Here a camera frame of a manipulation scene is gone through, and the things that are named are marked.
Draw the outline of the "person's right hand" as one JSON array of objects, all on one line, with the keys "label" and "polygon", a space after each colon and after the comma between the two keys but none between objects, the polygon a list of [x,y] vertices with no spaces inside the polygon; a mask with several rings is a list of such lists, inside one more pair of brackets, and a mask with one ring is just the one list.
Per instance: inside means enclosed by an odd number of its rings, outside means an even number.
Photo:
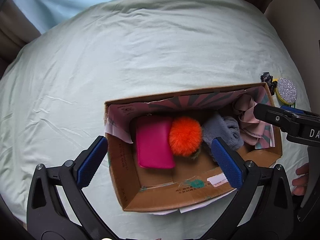
[{"label": "person's right hand", "polygon": [[309,181],[309,163],[297,168],[296,175],[298,178],[292,181],[292,186],[294,187],[292,194],[296,196],[303,196],[306,193]]}]

